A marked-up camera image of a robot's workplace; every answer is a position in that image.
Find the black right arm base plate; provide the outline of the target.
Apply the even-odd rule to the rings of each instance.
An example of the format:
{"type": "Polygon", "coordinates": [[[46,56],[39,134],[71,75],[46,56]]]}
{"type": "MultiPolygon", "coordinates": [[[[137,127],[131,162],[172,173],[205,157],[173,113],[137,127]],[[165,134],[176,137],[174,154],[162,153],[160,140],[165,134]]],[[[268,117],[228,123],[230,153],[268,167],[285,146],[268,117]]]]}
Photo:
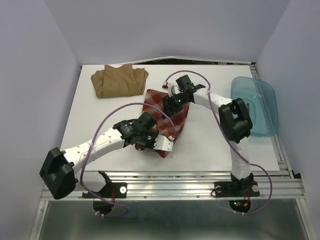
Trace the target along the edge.
{"type": "Polygon", "coordinates": [[[260,191],[256,181],[240,183],[236,181],[214,182],[211,196],[214,198],[242,198],[244,196],[259,197],[260,191]]]}

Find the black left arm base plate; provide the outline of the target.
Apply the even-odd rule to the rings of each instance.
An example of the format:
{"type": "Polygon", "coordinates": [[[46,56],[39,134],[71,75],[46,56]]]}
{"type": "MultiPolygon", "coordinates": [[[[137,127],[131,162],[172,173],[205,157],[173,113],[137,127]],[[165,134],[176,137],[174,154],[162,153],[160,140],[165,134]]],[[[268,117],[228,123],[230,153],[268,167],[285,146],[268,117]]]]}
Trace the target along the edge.
{"type": "Polygon", "coordinates": [[[97,196],[105,199],[125,199],[128,184],[126,182],[106,183],[100,191],[94,191],[97,196]]]}

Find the tan brown skirt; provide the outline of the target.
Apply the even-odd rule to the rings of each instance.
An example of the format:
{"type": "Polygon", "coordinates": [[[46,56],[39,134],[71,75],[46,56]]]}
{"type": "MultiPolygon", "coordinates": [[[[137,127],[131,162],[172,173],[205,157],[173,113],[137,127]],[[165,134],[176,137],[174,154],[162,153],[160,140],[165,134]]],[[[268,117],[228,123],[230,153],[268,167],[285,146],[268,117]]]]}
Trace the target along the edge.
{"type": "Polygon", "coordinates": [[[120,67],[105,65],[91,77],[95,95],[99,99],[132,97],[145,91],[149,73],[144,68],[133,68],[128,63],[120,67]]]}

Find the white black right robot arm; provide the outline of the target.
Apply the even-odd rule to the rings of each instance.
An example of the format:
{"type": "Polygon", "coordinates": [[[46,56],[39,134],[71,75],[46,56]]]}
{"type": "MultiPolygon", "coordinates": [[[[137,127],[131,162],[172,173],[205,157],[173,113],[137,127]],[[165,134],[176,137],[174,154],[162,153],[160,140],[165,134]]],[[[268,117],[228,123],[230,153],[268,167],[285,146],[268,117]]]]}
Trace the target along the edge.
{"type": "Polygon", "coordinates": [[[162,89],[168,92],[168,96],[162,99],[165,115],[171,117],[189,103],[210,109],[229,145],[230,180],[214,182],[211,195],[215,198],[228,198],[250,194],[255,183],[246,155],[253,123],[244,100],[212,93],[209,84],[194,84],[187,74],[179,77],[176,84],[165,80],[162,89]]]}

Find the red plaid skirt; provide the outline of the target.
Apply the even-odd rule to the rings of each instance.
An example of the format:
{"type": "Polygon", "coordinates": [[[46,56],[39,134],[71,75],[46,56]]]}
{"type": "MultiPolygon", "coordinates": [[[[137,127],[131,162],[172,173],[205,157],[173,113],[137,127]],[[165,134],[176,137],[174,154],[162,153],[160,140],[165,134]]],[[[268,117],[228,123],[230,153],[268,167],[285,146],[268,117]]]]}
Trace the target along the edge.
{"type": "MultiPolygon", "coordinates": [[[[162,99],[167,96],[168,94],[165,92],[154,90],[154,89],[147,89],[145,98],[144,98],[144,103],[152,105],[155,108],[164,111],[164,105],[163,105],[162,99]]],[[[176,137],[173,140],[174,144],[179,139],[179,136],[181,135],[183,128],[185,126],[188,112],[189,112],[189,106],[190,106],[189,103],[184,105],[180,112],[175,113],[170,117],[176,131],[176,137]]],[[[150,113],[157,120],[157,124],[152,128],[153,131],[159,131],[161,135],[166,137],[174,136],[174,129],[172,125],[170,124],[170,122],[166,117],[162,119],[163,115],[160,112],[158,112],[157,110],[155,110],[150,106],[145,106],[145,105],[142,107],[142,113],[144,112],[150,113]]]]}

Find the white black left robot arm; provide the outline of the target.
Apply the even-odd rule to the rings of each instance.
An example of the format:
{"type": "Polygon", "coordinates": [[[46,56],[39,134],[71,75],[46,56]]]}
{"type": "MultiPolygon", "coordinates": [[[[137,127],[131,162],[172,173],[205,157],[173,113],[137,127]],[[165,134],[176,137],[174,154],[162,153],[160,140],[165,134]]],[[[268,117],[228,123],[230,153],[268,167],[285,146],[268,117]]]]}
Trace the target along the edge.
{"type": "Polygon", "coordinates": [[[90,164],[129,145],[163,149],[166,137],[152,129],[156,123],[157,120],[150,113],[144,112],[139,118],[120,121],[95,139],[75,147],[65,150],[55,147],[45,157],[39,175],[55,200],[65,198],[81,185],[100,197],[106,197],[111,193],[111,184],[106,174],[98,172],[86,180],[79,176],[83,173],[84,164],[90,164]]]}

